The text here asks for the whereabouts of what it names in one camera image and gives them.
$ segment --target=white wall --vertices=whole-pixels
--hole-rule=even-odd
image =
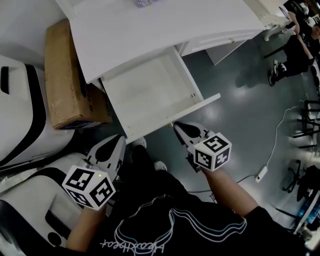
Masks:
[[[65,17],[55,0],[0,0],[0,55],[43,69],[46,30]]]

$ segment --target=drawer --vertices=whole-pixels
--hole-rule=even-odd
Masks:
[[[229,31],[214,35],[211,34],[177,44],[176,48],[179,51],[180,56],[185,56],[212,47],[249,40],[255,37],[259,32],[260,30],[243,30]]]
[[[204,99],[174,46],[101,78],[129,144],[217,100]]]

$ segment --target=white cable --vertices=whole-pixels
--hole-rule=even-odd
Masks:
[[[280,122],[280,123],[278,123],[278,125],[277,125],[277,126],[276,126],[276,128],[275,128],[274,146],[273,146],[273,149],[272,149],[272,151],[271,151],[271,155],[270,155],[270,157],[269,157],[268,161],[266,162],[266,165],[265,165],[265,166],[266,166],[266,168],[268,168],[269,161],[270,161],[270,159],[271,159],[271,157],[272,157],[272,155],[273,155],[273,153],[274,153],[274,150],[275,150],[275,148],[276,148],[278,127],[279,127],[279,125],[281,125],[281,123],[284,121],[285,116],[286,116],[286,112],[287,112],[288,110],[293,110],[293,109],[298,108],[298,107],[299,107],[299,105],[300,105],[300,102],[305,102],[306,100],[309,100],[309,96],[308,96],[308,94],[307,94],[307,93],[305,94],[304,100],[301,100],[301,99],[299,100],[299,103],[298,103],[298,105],[297,105],[297,106],[293,106],[292,108],[287,108],[287,109],[284,111],[284,114],[283,114],[283,117],[282,117],[281,122]]]

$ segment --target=cardboard box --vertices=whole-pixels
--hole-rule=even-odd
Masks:
[[[44,68],[54,128],[83,129],[112,123],[106,95],[83,78],[67,19],[47,29]]]

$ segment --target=person's arm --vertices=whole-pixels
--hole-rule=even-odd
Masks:
[[[105,216],[105,206],[99,211],[85,207],[66,241],[66,247],[73,251],[86,252]]]
[[[257,202],[222,169],[202,170],[216,201],[245,217],[258,207]]]
[[[312,56],[311,52],[308,50],[308,48],[305,45],[304,41],[302,40],[301,36],[299,34],[297,34],[296,36],[303,47],[304,53],[307,55],[309,60],[312,60],[314,57]]]
[[[292,11],[288,11],[288,15],[289,15],[290,19],[292,20],[292,22],[295,24],[295,29],[293,31],[297,35],[299,35],[299,33],[300,33],[300,25],[299,25],[299,22],[297,20],[296,14],[293,13]]]

